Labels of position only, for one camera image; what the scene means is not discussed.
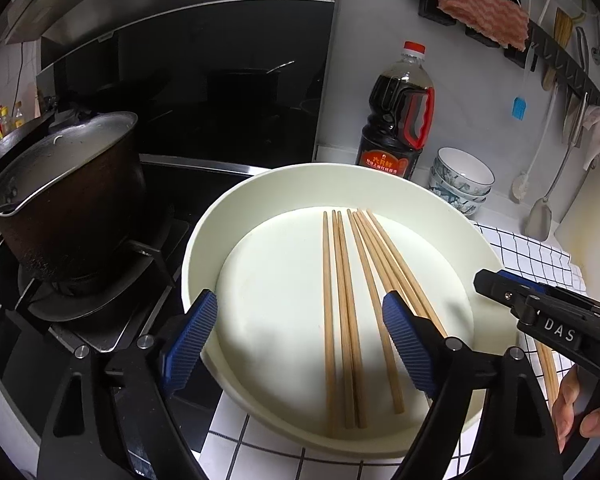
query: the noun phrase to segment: red bottle cap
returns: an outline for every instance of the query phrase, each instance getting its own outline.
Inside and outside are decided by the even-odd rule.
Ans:
[[[424,45],[416,43],[415,41],[405,41],[404,47],[407,50],[414,50],[421,54],[424,54]]]

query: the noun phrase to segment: white plate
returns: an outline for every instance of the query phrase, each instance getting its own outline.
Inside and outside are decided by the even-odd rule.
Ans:
[[[481,234],[429,191],[357,166],[281,168],[253,177],[220,197],[189,241],[183,302],[187,308],[202,288],[218,295],[218,322],[203,360],[229,395],[264,424],[331,452],[367,458],[401,456],[417,434],[428,405],[396,354],[406,412],[392,411],[378,326],[348,219],[347,247],[369,425],[365,430],[341,428],[337,438],[324,436],[322,212],[343,206],[369,207],[377,214],[450,335],[476,350],[495,353],[515,343],[516,323],[508,309],[473,288],[478,270],[500,269]],[[339,371],[334,272],[332,277]],[[382,296],[377,275],[376,283]],[[482,400],[477,392],[468,424],[477,417]]]

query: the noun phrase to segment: soy sauce bottle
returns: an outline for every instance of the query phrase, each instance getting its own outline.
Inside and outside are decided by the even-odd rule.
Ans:
[[[425,47],[406,41],[402,59],[376,81],[356,164],[410,178],[427,141],[435,92],[422,67]]]

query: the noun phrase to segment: stacked bowls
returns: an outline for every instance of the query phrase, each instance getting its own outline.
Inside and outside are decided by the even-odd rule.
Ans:
[[[429,175],[429,190],[471,216],[487,200],[495,177],[481,160],[455,148],[440,148]]]

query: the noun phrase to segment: chopsticks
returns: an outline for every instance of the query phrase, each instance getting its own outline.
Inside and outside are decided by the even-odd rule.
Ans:
[[[386,292],[396,290],[418,316],[432,320],[441,333],[446,336],[442,323],[427,299],[411,269],[405,263],[395,244],[382,228],[371,211],[369,218],[357,210],[347,209],[347,217],[355,240],[360,264],[365,276],[371,304],[378,325],[382,344],[382,354],[386,365],[389,388],[391,390],[394,412],[404,412],[404,398],[400,388],[398,368],[394,348],[382,320],[382,306],[376,282],[367,252],[373,262],[382,287]],[[360,334],[353,295],[349,251],[344,229],[343,215],[340,211],[331,211],[333,225],[333,247],[335,255],[336,288],[338,291],[338,312],[340,315],[340,343],[342,345],[342,383],[344,387],[344,426],[366,428],[367,411],[365,395],[365,377],[360,348]],[[336,369],[334,357],[333,295],[331,293],[331,255],[329,243],[329,219],[327,212],[322,215],[322,286],[324,303],[324,347],[326,374],[327,434],[333,436],[336,430]]]
[[[549,401],[549,407],[554,405],[555,399],[558,398],[558,373],[555,371],[554,353],[545,344],[536,341],[536,350],[538,350],[538,358],[540,359],[540,368],[544,375],[544,386],[546,387],[546,398]]]
[[[358,224],[350,209],[347,209],[347,216],[349,216],[349,222],[353,229],[353,237],[356,240],[360,263],[362,264],[362,270],[365,273],[366,286],[369,290],[369,295],[371,296],[371,304],[373,305],[376,323],[378,324],[378,332],[380,333],[380,342],[382,343],[382,353],[384,354],[384,362],[386,363],[389,387],[391,388],[391,396],[394,401],[394,412],[403,413],[404,400],[400,389],[400,381],[398,380],[398,368],[395,365],[394,350],[391,346],[389,333],[384,326],[384,321],[382,321],[382,306],[380,305],[380,297],[378,296],[378,290],[376,289],[376,282],[374,281],[369,261],[366,259],[365,247],[360,237]]]
[[[366,210],[366,213],[369,215],[369,218],[371,218],[371,221],[378,229],[382,240],[384,240],[384,242],[386,243],[389,252],[393,255],[395,261],[400,267],[400,270],[402,271],[400,272],[400,270],[393,266],[394,272],[398,276],[398,280],[400,280],[400,284],[402,285],[402,288],[407,294],[408,300],[410,302],[413,301],[412,305],[416,311],[416,314],[418,314],[418,316],[421,317],[428,317],[436,326],[438,331],[442,334],[442,337],[446,337],[446,331],[445,328],[442,326],[442,323],[440,322],[440,318],[438,318],[436,311],[433,309],[433,306],[427,299],[426,294],[422,290],[422,287],[418,283],[418,280],[416,280],[416,277],[413,275],[413,272],[411,272],[411,269],[404,261],[404,258],[400,254],[400,251],[398,251],[394,243],[391,241],[391,238],[389,238],[389,235],[380,225],[380,222],[374,216],[374,214],[371,211],[369,211],[369,209]],[[388,254],[386,255],[386,257],[390,262],[393,262]]]
[[[327,385],[327,435],[336,430],[336,360],[333,345],[333,302],[331,298],[331,254],[329,250],[329,216],[322,215],[322,293],[324,301],[324,370]]]
[[[338,229],[340,231],[340,249],[344,270],[344,284],[347,293],[347,317],[349,319],[349,338],[351,341],[351,356],[353,360],[353,385],[356,397],[356,421],[359,428],[366,428],[365,375],[362,368],[362,351],[360,350],[360,334],[356,319],[356,305],[353,300],[353,284],[351,268],[349,267],[349,252],[344,235],[342,213],[338,211]]]
[[[356,402],[353,385],[353,359],[349,335],[347,290],[344,283],[340,223],[335,211],[331,211],[333,246],[336,254],[336,280],[338,283],[338,307],[340,312],[340,342],[342,345],[342,375],[344,381],[344,427],[353,428],[356,423]]]

